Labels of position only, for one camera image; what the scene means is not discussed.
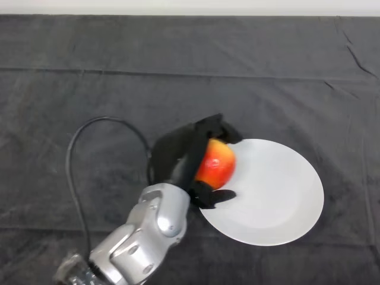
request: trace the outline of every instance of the red apple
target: red apple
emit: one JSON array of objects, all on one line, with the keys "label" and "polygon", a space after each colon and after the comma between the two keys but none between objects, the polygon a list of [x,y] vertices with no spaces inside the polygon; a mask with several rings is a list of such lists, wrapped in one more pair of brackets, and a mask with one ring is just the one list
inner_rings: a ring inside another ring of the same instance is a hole
[{"label": "red apple", "polygon": [[195,177],[209,184],[214,190],[230,180],[235,169],[235,154],[229,146],[219,140],[210,139],[206,154]]}]

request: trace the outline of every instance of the table surface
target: table surface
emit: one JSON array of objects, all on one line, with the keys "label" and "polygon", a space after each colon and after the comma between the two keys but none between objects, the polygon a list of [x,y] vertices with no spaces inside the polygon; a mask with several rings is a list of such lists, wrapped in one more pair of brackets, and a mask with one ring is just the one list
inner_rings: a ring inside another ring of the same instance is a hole
[{"label": "table surface", "polygon": [[[99,115],[164,133],[221,112],[287,145],[324,186],[322,216],[287,245],[223,236],[192,207],[147,284],[380,284],[380,19],[0,17],[0,282],[51,284],[83,246],[65,150]],[[100,123],[75,174],[93,245],[145,187],[138,140]]]}]

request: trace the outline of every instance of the robotic arm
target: robotic arm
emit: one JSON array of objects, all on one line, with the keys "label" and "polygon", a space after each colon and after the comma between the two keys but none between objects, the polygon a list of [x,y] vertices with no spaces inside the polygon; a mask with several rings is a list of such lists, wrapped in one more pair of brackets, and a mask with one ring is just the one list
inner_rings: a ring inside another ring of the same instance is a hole
[{"label": "robotic arm", "polygon": [[74,255],[62,263],[56,279],[67,285],[143,284],[163,262],[166,252],[183,238],[190,202],[213,208],[215,203],[235,196],[233,191],[213,192],[207,184],[194,181],[210,138],[226,143],[242,139],[221,115],[159,139],[149,161],[154,184],[142,191],[126,223],[91,252],[90,267]]}]

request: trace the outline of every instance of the white wall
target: white wall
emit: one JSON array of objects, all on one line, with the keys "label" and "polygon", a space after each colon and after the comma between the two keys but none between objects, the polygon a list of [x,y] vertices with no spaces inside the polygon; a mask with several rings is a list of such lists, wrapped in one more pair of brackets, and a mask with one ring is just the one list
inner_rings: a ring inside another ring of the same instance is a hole
[{"label": "white wall", "polygon": [[0,0],[0,14],[380,16],[380,0]]}]

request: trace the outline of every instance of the black cable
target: black cable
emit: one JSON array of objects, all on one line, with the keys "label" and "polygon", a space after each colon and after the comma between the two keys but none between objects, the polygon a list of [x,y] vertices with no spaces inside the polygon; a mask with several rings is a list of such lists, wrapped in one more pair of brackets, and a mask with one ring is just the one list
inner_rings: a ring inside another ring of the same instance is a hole
[{"label": "black cable", "polygon": [[71,193],[71,197],[72,197],[72,200],[74,201],[75,207],[77,209],[79,220],[81,222],[81,226],[82,226],[82,230],[83,230],[83,235],[84,235],[84,240],[85,240],[84,258],[86,261],[88,261],[88,259],[90,257],[91,240],[90,240],[90,233],[88,231],[87,221],[86,221],[86,218],[85,218],[84,213],[83,213],[83,207],[82,207],[81,201],[79,199],[79,196],[77,193],[77,188],[75,187],[75,183],[74,183],[74,179],[73,179],[73,175],[72,175],[72,154],[74,152],[75,143],[77,142],[79,135],[88,126],[90,126],[91,124],[93,124],[95,122],[99,122],[99,121],[111,121],[111,122],[120,123],[120,124],[126,126],[128,129],[130,129],[131,131],[133,131],[136,134],[136,136],[140,139],[140,141],[142,142],[144,149],[145,149],[145,155],[147,156],[147,160],[148,160],[148,166],[147,166],[147,172],[146,172],[147,181],[148,181],[148,184],[151,185],[150,167],[149,167],[151,150],[150,150],[150,147],[148,145],[148,142],[147,142],[145,136],[143,136],[143,134],[135,126],[133,126],[132,124],[130,124],[127,121],[120,119],[120,118],[104,116],[104,117],[96,117],[96,118],[90,119],[89,121],[87,121],[86,123],[84,123],[83,125],[81,125],[77,129],[77,131],[75,132],[75,134],[71,138],[69,146],[67,147],[65,170],[66,170],[66,178],[67,178],[67,183],[68,183],[69,190]]}]

